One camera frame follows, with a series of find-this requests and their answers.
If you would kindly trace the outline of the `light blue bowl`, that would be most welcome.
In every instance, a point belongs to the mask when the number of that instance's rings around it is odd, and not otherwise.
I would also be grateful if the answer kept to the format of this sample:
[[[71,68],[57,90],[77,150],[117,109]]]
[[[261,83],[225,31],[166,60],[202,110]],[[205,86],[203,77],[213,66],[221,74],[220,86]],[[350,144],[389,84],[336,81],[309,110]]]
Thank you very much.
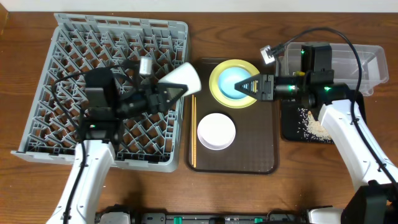
[[[240,100],[246,97],[244,93],[235,90],[236,83],[249,78],[251,74],[240,67],[231,67],[222,71],[218,78],[218,88],[225,97],[232,100]]]

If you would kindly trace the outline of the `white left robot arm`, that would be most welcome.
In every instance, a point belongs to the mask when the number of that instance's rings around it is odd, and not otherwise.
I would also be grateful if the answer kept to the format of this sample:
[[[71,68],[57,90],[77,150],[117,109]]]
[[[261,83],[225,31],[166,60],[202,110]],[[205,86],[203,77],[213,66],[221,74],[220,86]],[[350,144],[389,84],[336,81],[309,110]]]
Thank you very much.
[[[124,135],[124,120],[143,113],[163,113],[187,95],[201,90],[192,64],[184,63],[157,83],[140,83],[150,70],[140,64],[127,69],[134,76],[114,73],[113,67],[83,72],[89,107],[75,125],[79,143],[62,196],[49,223],[94,223],[96,209],[115,149]]]

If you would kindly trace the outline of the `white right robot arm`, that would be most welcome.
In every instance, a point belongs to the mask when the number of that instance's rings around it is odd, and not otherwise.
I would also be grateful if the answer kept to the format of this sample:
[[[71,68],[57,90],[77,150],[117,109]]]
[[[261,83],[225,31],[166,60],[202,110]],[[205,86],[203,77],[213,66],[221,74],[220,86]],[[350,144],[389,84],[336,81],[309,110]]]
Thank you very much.
[[[292,76],[258,74],[237,82],[234,88],[259,101],[298,101],[335,143],[355,194],[344,209],[307,210],[307,221],[397,223],[397,167],[368,129],[356,102],[358,92],[334,81],[329,43],[305,43],[300,54],[300,70]]]

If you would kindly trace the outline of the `pink white bowl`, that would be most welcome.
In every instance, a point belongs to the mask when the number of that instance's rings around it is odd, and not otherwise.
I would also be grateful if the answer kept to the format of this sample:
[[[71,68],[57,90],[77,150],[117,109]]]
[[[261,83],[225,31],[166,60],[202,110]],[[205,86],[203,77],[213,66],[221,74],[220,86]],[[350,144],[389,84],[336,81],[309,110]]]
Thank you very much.
[[[220,151],[230,146],[236,136],[233,120],[221,113],[211,113],[203,117],[197,127],[197,137],[208,149]]]

